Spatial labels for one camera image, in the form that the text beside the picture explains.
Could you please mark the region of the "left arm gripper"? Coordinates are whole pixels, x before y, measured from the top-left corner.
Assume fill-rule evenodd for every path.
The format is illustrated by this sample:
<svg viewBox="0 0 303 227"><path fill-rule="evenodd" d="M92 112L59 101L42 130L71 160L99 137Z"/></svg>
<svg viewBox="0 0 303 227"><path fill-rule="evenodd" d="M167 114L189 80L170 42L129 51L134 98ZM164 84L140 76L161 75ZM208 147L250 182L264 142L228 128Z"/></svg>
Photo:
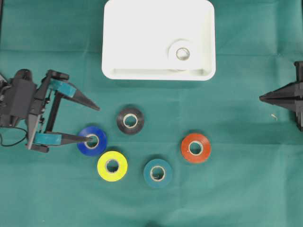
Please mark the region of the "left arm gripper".
<svg viewBox="0 0 303 227"><path fill-rule="evenodd" d="M21 120L25 120L27 149L47 153L49 146L92 140L90 137L53 132L54 121L63 98L97 111L100 110L99 106L68 80L68 74L48 70L41 85L37 86L32 80L31 71L28 69L21 69L16 72L13 78L4 80L4 127L15 129ZM37 127L39 124L44 124L45 106L50 102L49 98L53 91L55 92L53 106L46 129L41 132L37 130Z"/></svg>

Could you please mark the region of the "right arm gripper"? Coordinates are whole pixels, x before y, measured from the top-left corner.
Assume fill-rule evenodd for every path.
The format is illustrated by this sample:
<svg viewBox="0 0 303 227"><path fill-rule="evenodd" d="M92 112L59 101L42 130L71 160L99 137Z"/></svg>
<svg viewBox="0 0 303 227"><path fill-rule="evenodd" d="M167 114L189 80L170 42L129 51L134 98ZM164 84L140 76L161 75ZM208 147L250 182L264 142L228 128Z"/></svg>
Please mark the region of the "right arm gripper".
<svg viewBox="0 0 303 227"><path fill-rule="evenodd" d="M294 66L296 67L296 82L261 95L259 99L271 105L277 105L288 110L296 110L296 124L298 129L303 131L303 62L295 61ZM296 96L298 96L297 100L284 99Z"/></svg>

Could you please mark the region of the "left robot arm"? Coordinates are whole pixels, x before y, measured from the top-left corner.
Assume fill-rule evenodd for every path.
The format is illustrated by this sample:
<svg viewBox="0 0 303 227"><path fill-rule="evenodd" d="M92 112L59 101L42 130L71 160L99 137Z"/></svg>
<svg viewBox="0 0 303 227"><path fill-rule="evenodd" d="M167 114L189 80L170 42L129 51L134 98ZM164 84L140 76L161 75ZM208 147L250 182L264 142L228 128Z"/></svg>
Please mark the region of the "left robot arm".
<svg viewBox="0 0 303 227"><path fill-rule="evenodd" d="M94 110L100 108L72 83L69 75L48 70L37 86L32 72L21 69L10 79L0 78L0 126L17 129L24 120L26 148L47 153L50 146L86 143L89 137L54 132L53 127L62 99L66 99Z"/></svg>

